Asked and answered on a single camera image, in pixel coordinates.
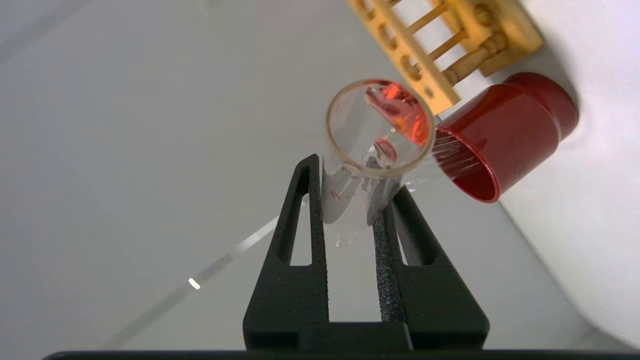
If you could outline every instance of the glass tube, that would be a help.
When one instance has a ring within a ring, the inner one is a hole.
[[[326,116],[322,211],[325,224],[371,226],[429,154],[434,120],[404,85],[360,80],[343,88]]]

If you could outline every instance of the red cylinder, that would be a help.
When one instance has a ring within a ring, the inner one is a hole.
[[[521,72],[493,85],[466,103],[436,129],[438,141],[461,142],[457,156],[474,157],[482,166],[460,169],[435,156],[460,189],[483,202],[495,202],[556,151],[575,129],[578,111],[569,95],[545,76]]]

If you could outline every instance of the white surface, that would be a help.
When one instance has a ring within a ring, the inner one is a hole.
[[[578,341],[575,348],[587,351],[605,348],[614,352],[637,352],[637,349],[621,343],[610,335],[602,331],[597,331],[596,329],[593,329],[593,332],[585,334],[585,336]]]
[[[6,44],[9,39],[15,38],[20,31],[26,29],[29,24],[54,9],[65,0],[3,0],[0,3],[0,44]]]
[[[176,291],[125,348],[243,348],[268,241],[199,290],[188,279],[278,214],[337,90],[399,76],[342,1],[74,6],[0,44],[3,359],[98,348]],[[499,205],[443,179],[413,195],[492,323],[487,347],[574,347],[592,330]],[[331,248],[336,320],[378,315],[349,277],[371,250],[357,246]]]
[[[577,129],[500,201],[582,313],[640,347],[640,3],[523,4],[547,47],[490,79],[476,72],[456,91],[469,99],[528,70],[556,80],[576,98]],[[398,10],[411,22],[429,7],[405,0]],[[442,21],[429,27],[417,35],[434,49],[448,35]],[[439,65],[444,69],[462,54],[455,49]]]

